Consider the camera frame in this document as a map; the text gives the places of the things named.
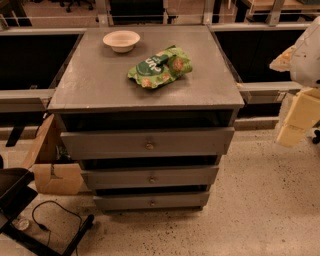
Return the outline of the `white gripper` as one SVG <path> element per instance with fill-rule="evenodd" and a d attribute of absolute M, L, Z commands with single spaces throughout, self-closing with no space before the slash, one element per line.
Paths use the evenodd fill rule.
<path fill-rule="evenodd" d="M 320 17 L 310 24 L 294 46 L 278 55 L 269 68 L 278 72 L 290 70 L 291 79 L 300 85 L 320 87 Z M 303 89 L 293 97 L 276 142 L 293 147 L 319 121 L 320 89 Z"/>

